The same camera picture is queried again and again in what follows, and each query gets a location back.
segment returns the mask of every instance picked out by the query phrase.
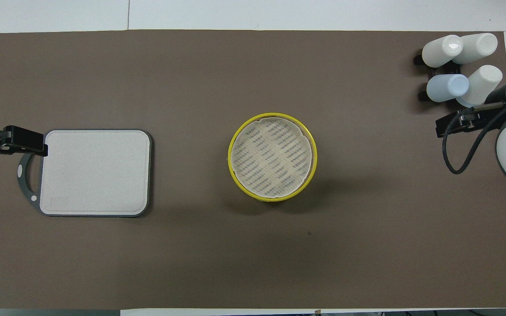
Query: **brown surface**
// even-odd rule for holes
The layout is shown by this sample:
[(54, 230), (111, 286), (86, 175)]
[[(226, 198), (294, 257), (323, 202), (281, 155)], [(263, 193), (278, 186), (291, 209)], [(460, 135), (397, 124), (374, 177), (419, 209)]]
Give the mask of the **brown surface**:
[[(0, 128), (141, 128), (140, 218), (50, 218), (0, 157), (0, 308), (506, 307), (506, 180), (491, 133), (464, 174), (416, 101), (416, 49), (444, 32), (0, 34)], [(482, 64), (505, 73), (502, 34)], [(301, 120), (319, 164), (266, 204), (231, 179), (248, 118)], [(472, 134), (449, 150), (462, 157)]]

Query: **yellow bowl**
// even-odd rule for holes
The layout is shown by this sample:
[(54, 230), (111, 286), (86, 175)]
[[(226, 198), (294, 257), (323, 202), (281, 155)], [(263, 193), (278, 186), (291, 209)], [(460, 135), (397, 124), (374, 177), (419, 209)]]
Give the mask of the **yellow bowl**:
[[(286, 120), (289, 120), (290, 122), (293, 122), (296, 126), (298, 126), (300, 128), (302, 134), (309, 141), (310, 146), (311, 146), (311, 153), (312, 153), (311, 154), (311, 167), (310, 167), (310, 170), (308, 172), (307, 178), (304, 180), (304, 182), (301, 184), (301, 186), (299, 186), (296, 190), (294, 190), (292, 193), (290, 193), (290, 194), (288, 194), (286, 196), (276, 197), (276, 198), (269, 198), (269, 197), (259, 196), (259, 195), (255, 194), (255, 193), (251, 192), (247, 188), (245, 188), (245, 186), (243, 186), (243, 184), (241, 184), (241, 182), (237, 179), (237, 176), (235, 175), (235, 171), (231, 167), (231, 151), (233, 150), (233, 144), (234, 144), (235, 139), (237, 138), (237, 136), (241, 133), (241, 131), (244, 128), (246, 128), (252, 122), (261, 120), (263, 118), (271, 118), (271, 117), (284, 118)], [(279, 201), (283, 201), (283, 200), (287, 200), (289, 198), (292, 198), (293, 196), (296, 196), (299, 192), (301, 192), (309, 184), (309, 182), (313, 178), (313, 176), (315, 174), (315, 167), (317, 166), (317, 164), (318, 164), (318, 150), (317, 150), (317, 148), (315, 146), (315, 141), (314, 141), (313, 136), (311, 135), (311, 133), (307, 129), (307, 127), (304, 126), (304, 124), (302, 124), (302, 122), (300, 122), (299, 120), (297, 120), (297, 119), (295, 119), (292, 116), (289, 116), (287, 114), (271, 112), (271, 113), (263, 113), (263, 114), (259, 114), (257, 116), (253, 116), (252, 118), (250, 118), (249, 120), (247, 120), (245, 123), (243, 123), (237, 129), (237, 132), (235, 132), (235, 134), (233, 135), (233, 138), (231, 139), (231, 142), (229, 143), (229, 149), (228, 149), (228, 167), (229, 167), (229, 173), (231, 174), (231, 177), (235, 181), (235, 184), (237, 184), (237, 186), (243, 192), (245, 192), (247, 195), (251, 196), (252, 198), (256, 198), (259, 201), (263, 201), (263, 202), (279, 202)]]

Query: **white table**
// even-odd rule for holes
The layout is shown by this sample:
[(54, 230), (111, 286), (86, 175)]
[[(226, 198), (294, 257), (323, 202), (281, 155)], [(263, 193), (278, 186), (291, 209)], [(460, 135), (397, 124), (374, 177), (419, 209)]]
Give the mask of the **white table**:
[[(128, 29), (504, 31), (506, 46), (506, 0), (0, 0), (0, 32)], [(121, 315), (307, 314), (318, 308), (139, 309)], [(382, 310), (321, 312), (370, 311)]]

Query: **black cable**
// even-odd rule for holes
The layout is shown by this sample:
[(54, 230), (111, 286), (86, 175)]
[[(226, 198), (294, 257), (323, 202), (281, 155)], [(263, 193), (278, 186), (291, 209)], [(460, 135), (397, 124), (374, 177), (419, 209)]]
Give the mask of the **black cable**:
[(448, 167), (448, 170), (452, 172), (453, 174), (461, 174), (468, 168), (468, 165), (472, 161), (472, 158), (474, 154), (476, 153), (476, 150), (478, 146), (480, 146), (480, 142), (483, 140), (485, 134), (487, 134), (490, 131), (490, 128), (493, 126), (493, 124), (499, 120), (504, 114), (506, 114), (506, 108), (501, 110), (492, 120), (486, 124), (486, 126), (481, 130), (480, 134), (477, 136), (476, 140), (474, 141), (472, 147), (470, 148), (470, 151), (468, 152), (468, 155), (466, 156), (466, 159), (464, 160), (464, 163), (462, 166), (456, 170), (452, 164), (450, 164), (450, 161), (448, 160), (448, 154), (446, 153), (446, 141), (448, 140), (448, 134), (450, 133), (450, 130), (452, 130), (452, 127), (454, 124), (456, 124), (456, 121), (460, 118), (460, 116), (465, 114), (470, 114), (474, 112), (474, 108), (467, 108), (466, 110), (463, 110), (462, 112), (457, 113), (452, 120), (450, 120), (450, 123), (446, 127), (446, 130), (444, 131), (444, 136), (442, 137), (442, 157), (444, 158), (444, 163), (446, 164), (446, 167)]
[(477, 316), (487, 316), (487, 315), (484, 315), (484, 314), (480, 314), (479, 312), (474, 312), (471, 309), (469, 309), (468, 312), (471, 312), (472, 314), (476, 314)]

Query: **white cutting board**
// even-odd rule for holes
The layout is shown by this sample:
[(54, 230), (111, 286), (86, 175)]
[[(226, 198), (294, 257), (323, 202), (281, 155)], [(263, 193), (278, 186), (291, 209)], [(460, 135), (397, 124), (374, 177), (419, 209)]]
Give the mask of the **white cutting board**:
[[(53, 130), (46, 135), (40, 192), (50, 216), (138, 216), (149, 196), (151, 138), (142, 130)], [(19, 182), (24, 180), (19, 166)]]

